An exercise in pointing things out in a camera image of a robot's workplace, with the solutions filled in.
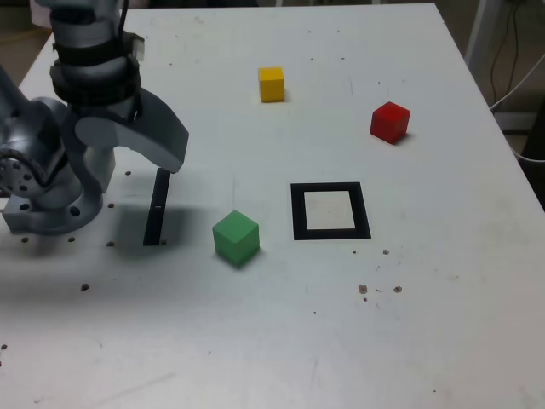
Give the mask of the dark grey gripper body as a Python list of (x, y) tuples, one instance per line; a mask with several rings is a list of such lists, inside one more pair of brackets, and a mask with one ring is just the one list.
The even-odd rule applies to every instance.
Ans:
[(85, 105), (78, 100), (66, 102), (74, 124), (86, 118), (103, 118), (118, 124), (132, 124), (142, 108), (140, 95), (133, 95), (110, 105)]

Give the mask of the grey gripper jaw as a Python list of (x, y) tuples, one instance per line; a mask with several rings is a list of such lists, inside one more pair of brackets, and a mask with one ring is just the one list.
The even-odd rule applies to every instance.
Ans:
[(132, 124), (103, 118), (76, 123), (77, 137), (91, 147), (131, 149), (159, 168), (176, 173), (184, 164), (189, 133), (169, 106), (146, 89), (139, 89), (142, 108)]
[(115, 169), (112, 149), (91, 147), (77, 137), (76, 123), (79, 117), (69, 112), (62, 125), (62, 143), (70, 166), (84, 191), (93, 195), (106, 193)]

